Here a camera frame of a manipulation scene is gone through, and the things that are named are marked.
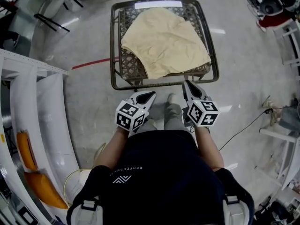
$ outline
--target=logo on shirt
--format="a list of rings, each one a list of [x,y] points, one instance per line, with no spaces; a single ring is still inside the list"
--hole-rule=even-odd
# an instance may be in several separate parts
[[[130,178],[131,178],[131,176],[120,176],[120,177],[118,177],[115,181],[113,181],[112,183],[125,183],[125,182],[127,182]]]

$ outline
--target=orange padding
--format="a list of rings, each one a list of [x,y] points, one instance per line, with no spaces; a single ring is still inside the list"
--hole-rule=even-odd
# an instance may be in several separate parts
[[[30,188],[42,202],[56,208],[68,209],[66,203],[45,175],[34,172],[25,172],[24,174]]]
[[[34,159],[29,137],[26,133],[17,134],[18,148],[24,162],[25,167],[30,170],[37,171],[38,166]]]

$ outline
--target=equipment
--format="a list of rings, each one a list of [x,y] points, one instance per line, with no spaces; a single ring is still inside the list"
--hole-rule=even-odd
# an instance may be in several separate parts
[[[217,104],[201,87],[190,80],[183,83],[182,91],[187,102],[187,107],[183,109],[185,126],[213,126],[220,114]],[[144,124],[155,98],[154,91],[140,91],[126,101],[121,101],[116,109],[115,124],[127,131],[136,131]]]
[[[129,132],[137,130],[144,124],[155,98],[156,92],[141,91],[121,101],[116,109],[115,124]]]
[[[275,16],[283,11],[280,0],[263,0],[260,4],[262,14],[268,16]]]
[[[183,120],[186,127],[211,127],[215,124],[220,111],[215,102],[197,84],[186,80],[182,85],[183,97],[187,107],[183,109]]]

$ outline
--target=fiducial marker cube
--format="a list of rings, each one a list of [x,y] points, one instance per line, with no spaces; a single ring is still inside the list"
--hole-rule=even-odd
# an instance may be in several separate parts
[[[119,127],[132,132],[144,124],[148,115],[148,111],[126,101],[121,101],[116,109],[114,122]]]
[[[187,115],[197,127],[213,126],[220,114],[215,102],[206,100],[189,100]]]

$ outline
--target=gray pants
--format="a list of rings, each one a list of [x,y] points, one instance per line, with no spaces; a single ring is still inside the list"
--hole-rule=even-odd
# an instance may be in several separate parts
[[[155,130],[157,130],[157,128],[153,126],[150,121],[147,121],[140,126],[136,134]],[[188,131],[182,122],[182,109],[178,104],[168,104],[166,107],[164,130]]]

